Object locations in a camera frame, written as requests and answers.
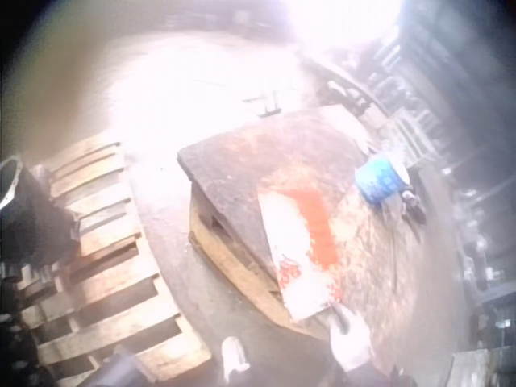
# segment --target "workbench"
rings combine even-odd
[[[420,246],[401,201],[373,209],[354,185],[368,134],[342,106],[278,115],[184,148],[192,181],[190,239],[276,324],[322,337],[316,322],[293,324],[279,298],[259,189],[314,188],[327,207],[343,271],[343,299],[372,327],[381,348],[410,320]]]

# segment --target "worker's arm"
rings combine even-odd
[[[347,320],[343,329],[334,319],[330,325],[331,352],[345,371],[352,387],[387,387],[390,378],[375,368],[371,361],[371,331],[365,321],[345,306],[339,305]]]

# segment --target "rusty surface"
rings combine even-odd
[[[401,219],[397,198],[375,210],[360,196],[354,171],[364,157],[348,135],[350,128],[339,127],[335,117],[340,114],[345,114],[340,106],[328,106],[266,119],[187,147],[179,151],[178,160],[229,232],[273,277],[257,190],[319,190],[338,248],[343,299],[371,325],[381,358],[397,345],[394,338],[402,336],[410,321],[422,249]],[[379,361],[388,368],[387,362]]]

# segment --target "wooden pallet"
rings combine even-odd
[[[81,219],[81,248],[44,284],[25,271],[19,289],[42,364],[74,387],[123,345],[159,381],[206,362],[210,352],[181,314],[145,239],[120,142],[105,132],[45,165],[52,196]]]

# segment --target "gloved hand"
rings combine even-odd
[[[368,363],[372,357],[371,331],[364,319],[351,312],[346,306],[336,304],[347,320],[343,331],[336,316],[330,319],[330,345],[333,357],[345,372]]]

